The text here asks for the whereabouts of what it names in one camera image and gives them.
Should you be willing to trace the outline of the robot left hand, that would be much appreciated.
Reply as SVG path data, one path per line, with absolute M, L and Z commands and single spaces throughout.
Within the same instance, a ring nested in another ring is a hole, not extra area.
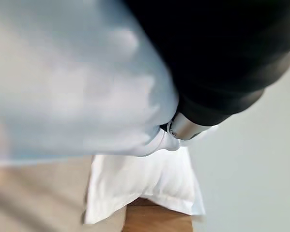
M 253 105 L 290 67 L 290 0 L 127 0 L 179 93 L 180 140 Z

